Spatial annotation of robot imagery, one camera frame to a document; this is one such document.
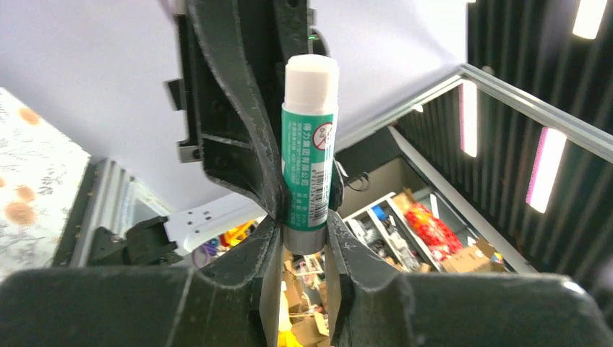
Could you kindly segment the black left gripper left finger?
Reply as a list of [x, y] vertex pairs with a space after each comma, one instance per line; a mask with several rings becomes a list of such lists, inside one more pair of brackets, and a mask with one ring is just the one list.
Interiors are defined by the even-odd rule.
[[213, 263], [24, 270], [1, 283], [3, 346], [275, 346], [280, 224]]

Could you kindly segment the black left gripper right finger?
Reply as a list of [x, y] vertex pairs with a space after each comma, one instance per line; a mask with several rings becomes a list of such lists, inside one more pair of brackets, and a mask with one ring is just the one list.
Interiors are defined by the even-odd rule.
[[329, 212], [333, 346], [610, 346], [595, 301], [551, 274], [406, 273]]

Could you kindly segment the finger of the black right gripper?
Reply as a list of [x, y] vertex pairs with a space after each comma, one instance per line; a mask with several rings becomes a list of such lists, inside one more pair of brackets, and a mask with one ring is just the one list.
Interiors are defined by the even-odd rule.
[[211, 182], [286, 216], [281, 105], [288, 61], [286, 1], [173, 1], [181, 76], [168, 82], [186, 113], [184, 163]]
[[280, 148], [286, 63], [295, 55], [328, 56], [330, 52], [320, 32], [313, 28], [315, 13], [308, 1], [240, 1], [239, 19], [247, 62]]

